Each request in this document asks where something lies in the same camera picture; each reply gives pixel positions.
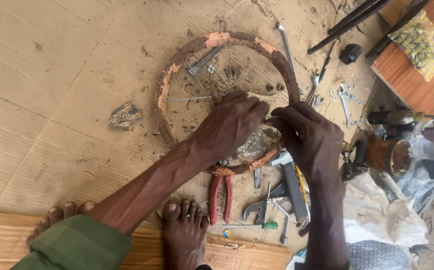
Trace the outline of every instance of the left hand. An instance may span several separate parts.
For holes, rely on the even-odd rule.
[[[188,139],[208,153],[213,163],[226,159],[243,145],[270,106],[244,91],[225,95]]]

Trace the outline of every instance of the yellow package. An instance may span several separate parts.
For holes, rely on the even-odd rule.
[[[407,54],[416,70],[428,82],[434,77],[434,25],[421,10],[389,38]]]

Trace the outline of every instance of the right hand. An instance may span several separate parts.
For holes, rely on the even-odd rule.
[[[311,188],[340,187],[339,156],[344,139],[340,127],[305,101],[272,111],[266,124],[284,137],[285,147]]]

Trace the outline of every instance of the plastic bottle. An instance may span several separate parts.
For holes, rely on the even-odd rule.
[[[429,121],[434,115],[426,115],[423,111],[412,112],[411,110],[387,110],[371,112],[368,116],[370,124],[407,125],[412,122]]]

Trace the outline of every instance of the forearm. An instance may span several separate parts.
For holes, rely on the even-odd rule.
[[[213,162],[191,141],[178,144],[152,167],[101,201],[88,216],[130,235],[178,187]]]
[[[309,225],[305,264],[323,269],[341,269],[349,262],[342,208],[345,186],[340,183],[336,187],[316,187],[310,191],[312,223]]]

